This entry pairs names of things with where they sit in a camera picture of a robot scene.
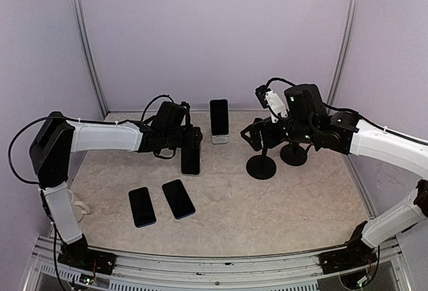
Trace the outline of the black phone blue edge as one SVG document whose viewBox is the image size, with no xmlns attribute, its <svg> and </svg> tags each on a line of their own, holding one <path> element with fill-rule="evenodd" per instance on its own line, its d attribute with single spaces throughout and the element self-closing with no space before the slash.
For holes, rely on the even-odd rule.
<svg viewBox="0 0 428 291">
<path fill-rule="evenodd" d="M 180 179 L 163 184 L 162 189 L 175 219 L 183 219 L 195 213 L 193 202 Z"/>
<path fill-rule="evenodd" d="M 134 225 L 142 228 L 156 223 L 156 215 L 147 187 L 128 192 Z"/>
</svg>

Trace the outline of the aluminium front rail frame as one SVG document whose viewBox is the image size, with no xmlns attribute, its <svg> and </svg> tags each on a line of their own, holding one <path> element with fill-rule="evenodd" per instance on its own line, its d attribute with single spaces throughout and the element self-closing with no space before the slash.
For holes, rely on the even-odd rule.
<svg viewBox="0 0 428 291">
<path fill-rule="evenodd" d="M 351 275 L 369 274 L 362 290 L 413 290 L 398 241 L 381 246 L 380 260 L 326 273 L 323 250 L 247 257 L 162 256 L 113 250 L 112 273 L 91 274 L 54 264 L 59 250 L 52 238 L 39 237 L 20 290 L 342 290 Z"/>
</svg>

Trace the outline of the right aluminium corner post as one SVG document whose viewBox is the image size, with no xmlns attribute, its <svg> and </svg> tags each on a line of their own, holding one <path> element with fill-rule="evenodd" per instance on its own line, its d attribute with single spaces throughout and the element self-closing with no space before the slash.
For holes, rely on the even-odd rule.
<svg viewBox="0 0 428 291">
<path fill-rule="evenodd" d="M 328 93 L 327 104 L 330 106 L 333 105 L 335 102 L 335 99 L 339 92 L 340 83 L 342 81 L 343 71 L 352 41 L 352 32 L 354 29 L 354 22 L 358 11 L 358 2 L 359 0 L 348 0 L 342 41 L 338 52 L 338 59 L 335 65 L 332 83 Z"/>
</svg>

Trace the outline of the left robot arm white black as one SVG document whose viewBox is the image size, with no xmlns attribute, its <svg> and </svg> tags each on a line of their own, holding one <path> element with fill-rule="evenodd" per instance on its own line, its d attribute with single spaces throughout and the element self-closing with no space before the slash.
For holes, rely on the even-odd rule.
<svg viewBox="0 0 428 291">
<path fill-rule="evenodd" d="M 114 122 L 70 118 L 59 111 L 34 120 L 24 128 L 42 124 L 30 145 L 29 155 L 37 177 L 47 216 L 66 253 L 77 266 L 85 268 L 93 260 L 93 251 L 87 248 L 84 234 L 72 210 L 68 197 L 68 169 L 73 153 L 86 151 L 126 151 L 152 153 L 163 158 L 161 151 L 181 152 L 181 172 L 199 175 L 201 172 L 201 129 L 191 122 L 191 109 L 187 102 L 176 103 L 169 96 L 156 114 L 138 120 Z"/>
</svg>

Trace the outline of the black phone blue edge right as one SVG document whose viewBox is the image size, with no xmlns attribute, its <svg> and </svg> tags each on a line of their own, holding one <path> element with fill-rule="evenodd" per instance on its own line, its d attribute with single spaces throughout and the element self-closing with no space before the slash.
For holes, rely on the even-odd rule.
<svg viewBox="0 0 428 291">
<path fill-rule="evenodd" d="M 162 189 L 175 219 L 183 219 L 195 213 L 193 202 L 180 179 L 163 184 Z"/>
</svg>

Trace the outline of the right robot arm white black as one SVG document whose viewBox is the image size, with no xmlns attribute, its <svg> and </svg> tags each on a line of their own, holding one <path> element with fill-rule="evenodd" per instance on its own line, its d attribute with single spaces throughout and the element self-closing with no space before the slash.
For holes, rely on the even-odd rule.
<svg viewBox="0 0 428 291">
<path fill-rule="evenodd" d="M 382 242 L 427 219 L 427 142 L 385 126 L 379 126 L 349 108 L 336 108 L 322 101 L 315 84 L 289 84 L 281 99 L 269 84 L 258 87 L 255 95 L 270 117 L 256 118 L 240 135 L 257 152 L 246 164 L 256 179 L 269 179 L 276 164 L 267 151 L 283 144 L 283 162 L 303 165 L 307 160 L 306 144 L 316 151 L 330 149 L 343 155 L 370 157 L 398 166 L 418 176 L 417 187 L 400 203 L 380 216 L 358 225 L 342 261 L 350 267 L 360 264 Z"/>
</svg>

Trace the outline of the black round-base stand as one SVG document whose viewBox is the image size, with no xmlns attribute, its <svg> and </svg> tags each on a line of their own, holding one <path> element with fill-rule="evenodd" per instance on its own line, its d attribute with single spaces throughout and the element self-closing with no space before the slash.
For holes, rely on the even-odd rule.
<svg viewBox="0 0 428 291">
<path fill-rule="evenodd" d="M 271 179 L 276 173 L 275 161 L 268 157 L 268 148 L 263 147 L 260 155 L 252 156 L 246 163 L 247 173 L 257 180 Z"/>
<path fill-rule="evenodd" d="M 282 147 L 280 158 L 285 164 L 299 167 L 306 163 L 308 155 L 306 150 L 297 143 L 289 143 Z"/>
</svg>

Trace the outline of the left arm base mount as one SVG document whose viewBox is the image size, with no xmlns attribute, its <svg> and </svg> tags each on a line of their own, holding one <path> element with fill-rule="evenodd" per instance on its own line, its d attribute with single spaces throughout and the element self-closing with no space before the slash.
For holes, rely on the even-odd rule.
<svg viewBox="0 0 428 291">
<path fill-rule="evenodd" d="M 58 262 L 73 268 L 111 276 L 116 263 L 116 255 L 88 247 L 85 235 L 67 244 L 62 242 Z"/>
</svg>

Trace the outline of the aluminium corner post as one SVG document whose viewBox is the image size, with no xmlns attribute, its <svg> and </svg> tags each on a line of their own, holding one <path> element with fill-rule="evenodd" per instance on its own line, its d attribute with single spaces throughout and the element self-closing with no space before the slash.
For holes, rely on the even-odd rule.
<svg viewBox="0 0 428 291">
<path fill-rule="evenodd" d="M 327 104 L 330 106 L 333 105 L 335 102 L 335 99 L 339 92 L 340 83 L 342 81 L 343 71 L 352 41 L 352 32 L 354 29 L 354 22 L 358 11 L 358 2 L 359 0 L 348 0 L 342 41 L 338 52 L 338 59 L 335 65 L 332 83 L 328 93 Z"/>
<path fill-rule="evenodd" d="M 71 0 L 71 1 L 72 1 L 74 17 L 75 17 L 76 25 L 78 29 L 78 35 L 79 35 L 80 43 L 82 47 L 82 52 L 83 52 L 86 66 L 89 73 L 89 79 L 94 91 L 98 108 L 100 110 L 100 114 L 103 118 L 106 118 L 106 116 L 110 111 L 108 109 L 104 92 L 101 87 L 100 79 L 98 77 L 98 72 L 96 70 L 94 56 L 90 45 L 90 38 L 88 36 L 88 32 L 86 28 L 86 20 L 84 16 L 84 8 L 83 8 L 82 0 Z"/>
</svg>

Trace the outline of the black round-base stand front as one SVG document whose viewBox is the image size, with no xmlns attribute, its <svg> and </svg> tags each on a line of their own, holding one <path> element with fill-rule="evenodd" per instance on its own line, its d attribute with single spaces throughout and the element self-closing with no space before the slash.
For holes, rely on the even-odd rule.
<svg viewBox="0 0 428 291">
<path fill-rule="evenodd" d="M 268 157 L 268 148 L 263 147 L 260 155 L 252 156 L 246 163 L 247 173 L 257 180 L 271 179 L 276 173 L 275 161 Z"/>
</svg>

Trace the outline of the black round-base stand rear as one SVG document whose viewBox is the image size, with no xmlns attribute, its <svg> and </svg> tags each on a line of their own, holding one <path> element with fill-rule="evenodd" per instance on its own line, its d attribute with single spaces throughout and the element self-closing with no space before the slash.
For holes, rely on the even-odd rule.
<svg viewBox="0 0 428 291">
<path fill-rule="evenodd" d="M 306 163 L 308 155 L 306 150 L 297 143 L 289 143 L 282 147 L 280 158 L 285 164 L 299 167 Z"/>
</svg>

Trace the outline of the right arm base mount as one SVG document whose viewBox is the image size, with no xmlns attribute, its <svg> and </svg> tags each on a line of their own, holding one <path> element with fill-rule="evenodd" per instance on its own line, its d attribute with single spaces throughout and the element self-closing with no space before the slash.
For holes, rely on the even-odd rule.
<svg viewBox="0 0 428 291">
<path fill-rule="evenodd" d="M 374 248 L 367 246 L 362 234 L 353 234 L 346 247 L 336 251 L 323 252 L 318 258 L 323 274 L 332 274 L 375 263 L 378 260 Z"/>
</svg>

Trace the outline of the white folding phone stand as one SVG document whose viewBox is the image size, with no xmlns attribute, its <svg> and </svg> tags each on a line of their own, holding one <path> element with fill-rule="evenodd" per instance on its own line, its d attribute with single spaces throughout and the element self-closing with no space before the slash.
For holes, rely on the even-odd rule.
<svg viewBox="0 0 428 291">
<path fill-rule="evenodd" d="M 229 142 L 228 134 L 212 135 L 211 142 L 213 144 L 227 144 Z"/>
</svg>

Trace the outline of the cream ceramic mug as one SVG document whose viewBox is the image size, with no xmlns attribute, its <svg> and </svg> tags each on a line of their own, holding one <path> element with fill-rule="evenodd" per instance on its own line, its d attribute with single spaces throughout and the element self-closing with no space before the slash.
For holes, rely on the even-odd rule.
<svg viewBox="0 0 428 291">
<path fill-rule="evenodd" d="M 91 214 L 89 206 L 86 205 L 83 201 L 80 201 L 69 189 L 68 197 L 72 205 L 74 217 L 78 223 L 81 222 L 81 220 L 83 220 L 86 215 Z"/>
</svg>

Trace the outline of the black phone blue edge left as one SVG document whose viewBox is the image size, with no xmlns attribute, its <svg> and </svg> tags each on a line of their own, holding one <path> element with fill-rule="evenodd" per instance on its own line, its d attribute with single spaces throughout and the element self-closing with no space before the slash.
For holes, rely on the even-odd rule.
<svg viewBox="0 0 428 291">
<path fill-rule="evenodd" d="M 147 187 L 128 192 L 134 225 L 142 228 L 156 223 L 156 215 Z"/>
</svg>

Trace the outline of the black phone silver edge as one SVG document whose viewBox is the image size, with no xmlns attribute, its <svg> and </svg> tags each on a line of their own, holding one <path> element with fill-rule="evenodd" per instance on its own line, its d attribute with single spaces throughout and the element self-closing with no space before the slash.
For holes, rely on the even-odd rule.
<svg viewBox="0 0 428 291">
<path fill-rule="evenodd" d="M 229 107 L 226 99 L 211 100 L 209 103 L 211 134 L 225 136 L 229 134 Z"/>
</svg>

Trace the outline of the left aluminium corner post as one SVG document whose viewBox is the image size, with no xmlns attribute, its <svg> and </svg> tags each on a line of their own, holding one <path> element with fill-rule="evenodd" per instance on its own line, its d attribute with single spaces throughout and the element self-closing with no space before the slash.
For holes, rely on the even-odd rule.
<svg viewBox="0 0 428 291">
<path fill-rule="evenodd" d="M 98 72 L 96 70 L 94 56 L 90 45 L 90 38 L 88 36 L 88 32 L 86 28 L 86 20 L 84 16 L 84 8 L 83 8 L 82 0 L 71 0 L 71 1 L 72 1 L 74 17 L 75 17 L 76 25 L 78 29 L 78 35 L 79 35 L 80 43 L 82 47 L 82 52 L 83 52 L 86 66 L 89 73 L 89 79 L 94 91 L 98 108 L 100 110 L 100 114 L 103 118 L 106 118 L 106 116 L 110 111 L 108 109 L 104 92 L 101 87 L 100 79 L 98 77 Z"/>
</svg>

